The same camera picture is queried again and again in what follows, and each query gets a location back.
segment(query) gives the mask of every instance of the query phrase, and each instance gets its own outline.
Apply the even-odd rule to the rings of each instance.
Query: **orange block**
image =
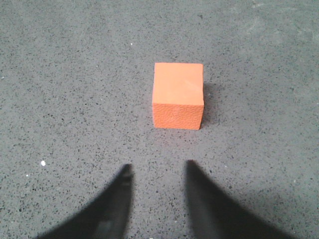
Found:
[[[199,129],[203,110],[202,64],[155,63],[153,121],[156,128]]]

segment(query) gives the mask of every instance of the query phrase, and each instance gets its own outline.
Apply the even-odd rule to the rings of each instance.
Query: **cube front face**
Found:
[[[203,109],[202,64],[155,63],[155,127],[199,129]]]
[[[153,104],[153,122],[156,128],[199,129],[202,106]]]

